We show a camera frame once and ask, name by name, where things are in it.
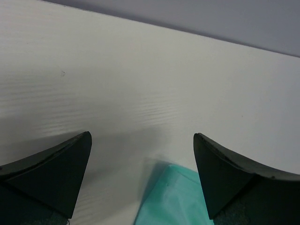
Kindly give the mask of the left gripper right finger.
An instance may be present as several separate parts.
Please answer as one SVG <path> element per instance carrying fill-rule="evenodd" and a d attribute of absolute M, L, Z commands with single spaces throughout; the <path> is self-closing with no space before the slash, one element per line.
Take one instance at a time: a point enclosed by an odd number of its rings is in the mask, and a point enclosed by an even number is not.
<path fill-rule="evenodd" d="M 194 155 L 208 216 L 216 225 L 298 225 L 300 176 L 194 135 Z"/>

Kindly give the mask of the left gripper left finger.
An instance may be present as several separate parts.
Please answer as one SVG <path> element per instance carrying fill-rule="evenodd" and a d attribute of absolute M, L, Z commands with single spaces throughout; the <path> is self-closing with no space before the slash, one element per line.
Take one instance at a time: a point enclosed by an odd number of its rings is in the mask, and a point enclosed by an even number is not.
<path fill-rule="evenodd" d="M 2 225 L 66 225 L 92 147 L 89 131 L 0 167 Z"/>

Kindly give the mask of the teal t shirt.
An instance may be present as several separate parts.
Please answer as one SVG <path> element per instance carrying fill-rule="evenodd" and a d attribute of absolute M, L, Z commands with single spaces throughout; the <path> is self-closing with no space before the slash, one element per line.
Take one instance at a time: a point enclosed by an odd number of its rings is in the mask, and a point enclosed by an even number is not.
<path fill-rule="evenodd" d="M 147 193 L 135 225 L 212 225 L 198 172 L 167 166 Z"/>

